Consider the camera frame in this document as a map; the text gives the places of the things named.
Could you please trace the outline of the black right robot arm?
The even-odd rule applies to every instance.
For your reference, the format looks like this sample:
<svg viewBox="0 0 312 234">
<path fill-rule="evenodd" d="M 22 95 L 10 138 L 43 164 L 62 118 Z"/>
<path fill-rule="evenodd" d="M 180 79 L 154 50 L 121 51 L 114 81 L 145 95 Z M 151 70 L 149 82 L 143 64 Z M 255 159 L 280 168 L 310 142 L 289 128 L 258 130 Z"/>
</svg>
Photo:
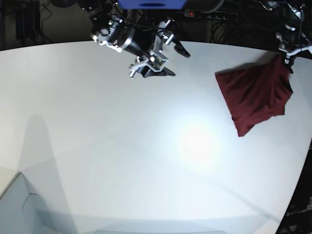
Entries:
<svg viewBox="0 0 312 234">
<path fill-rule="evenodd" d="M 163 47 L 174 43 L 174 50 L 189 58 L 178 36 L 178 23 L 163 10 L 123 9 L 118 0 L 79 0 L 92 22 L 92 40 L 118 53 L 126 51 L 135 55 L 130 64 L 130 78 L 139 73 L 150 76 L 174 76 L 166 68 L 169 59 Z"/>
</svg>

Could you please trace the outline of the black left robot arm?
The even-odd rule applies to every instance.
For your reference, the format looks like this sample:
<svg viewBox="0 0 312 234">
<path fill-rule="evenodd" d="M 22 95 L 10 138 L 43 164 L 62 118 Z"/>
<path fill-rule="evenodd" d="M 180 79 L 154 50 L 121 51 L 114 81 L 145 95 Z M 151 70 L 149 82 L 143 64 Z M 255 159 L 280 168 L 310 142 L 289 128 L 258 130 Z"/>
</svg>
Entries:
<svg viewBox="0 0 312 234">
<path fill-rule="evenodd" d="M 256 0 L 269 13 L 278 17 L 275 27 L 265 27 L 248 16 L 242 0 L 238 1 L 241 16 L 253 27 L 267 32 L 274 32 L 279 41 L 278 50 L 282 53 L 282 63 L 291 69 L 296 56 L 304 51 L 311 51 L 312 40 L 304 32 L 305 4 L 299 0 Z"/>
</svg>

